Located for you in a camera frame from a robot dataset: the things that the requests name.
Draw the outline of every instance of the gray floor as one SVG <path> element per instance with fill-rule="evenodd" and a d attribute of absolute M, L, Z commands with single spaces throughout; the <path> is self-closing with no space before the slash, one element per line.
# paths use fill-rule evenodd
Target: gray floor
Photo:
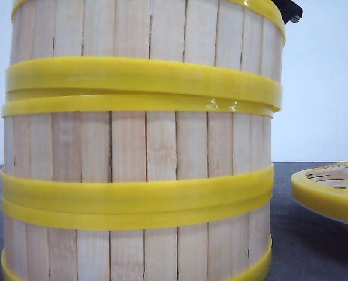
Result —
<path fill-rule="evenodd" d="M 304 209 L 291 197 L 290 176 L 299 170 L 323 165 L 275 165 L 271 201 L 273 264 L 268 281 L 348 281 L 348 232 L 340 224 Z M 3 243 L 0 211 L 0 253 Z"/>

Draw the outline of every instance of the white wall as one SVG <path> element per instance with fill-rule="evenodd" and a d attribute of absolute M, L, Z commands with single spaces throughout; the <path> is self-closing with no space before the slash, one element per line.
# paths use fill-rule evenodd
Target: white wall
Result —
<path fill-rule="evenodd" d="M 348 0 L 296 0 L 287 25 L 283 111 L 273 120 L 273 161 L 348 160 Z M 0 1 L 0 116 L 9 62 L 11 1 Z M 3 161 L 0 117 L 0 163 Z"/>

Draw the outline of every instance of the bamboo steamer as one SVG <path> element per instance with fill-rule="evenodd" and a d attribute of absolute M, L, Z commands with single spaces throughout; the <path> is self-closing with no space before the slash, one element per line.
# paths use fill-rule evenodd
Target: bamboo steamer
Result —
<path fill-rule="evenodd" d="M 231 68 L 280 82 L 281 31 L 238 2 L 24 1 L 13 17 L 11 64 L 135 57 Z M 185 180 L 271 165 L 269 116 L 105 111 L 4 119 L 5 172 L 15 177 Z M 21 280 L 238 280 L 269 247 L 269 204 L 209 223 L 128 231 L 50 228 L 5 216 L 5 263 Z"/>

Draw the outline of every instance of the yellow plastic rim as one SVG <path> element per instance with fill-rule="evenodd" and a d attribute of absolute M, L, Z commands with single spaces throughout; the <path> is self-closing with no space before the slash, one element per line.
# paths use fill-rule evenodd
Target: yellow plastic rim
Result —
<path fill-rule="evenodd" d="M 270 236 L 270 242 L 268 248 L 260 260 L 253 266 L 245 270 L 242 274 L 230 278 L 228 281 L 262 281 L 264 280 L 271 267 L 271 248 L 272 239 Z M 4 281 L 23 281 L 17 277 L 7 266 L 5 250 L 1 253 L 1 265 Z"/>
<path fill-rule="evenodd" d="M 142 183 L 65 183 L 12 177 L 2 170 L 8 216 L 47 227 L 122 230 L 220 220 L 267 204 L 273 166 L 208 179 Z"/>
<path fill-rule="evenodd" d="M 14 0 L 11 13 L 11 22 L 14 21 L 15 14 L 20 6 L 27 0 Z M 281 13 L 271 0 L 228 0 L 236 3 L 245 9 L 249 9 L 270 20 L 280 30 L 285 43 L 285 25 Z"/>
<path fill-rule="evenodd" d="M 312 211 L 348 224 L 348 187 L 336 189 L 316 183 L 306 177 L 309 172 L 338 165 L 328 165 L 293 174 L 291 177 L 292 194 L 299 203 Z"/>
<path fill-rule="evenodd" d="M 6 72 L 2 115 L 63 111 L 226 111 L 272 116 L 282 86 L 242 71 L 120 57 L 23 61 Z"/>

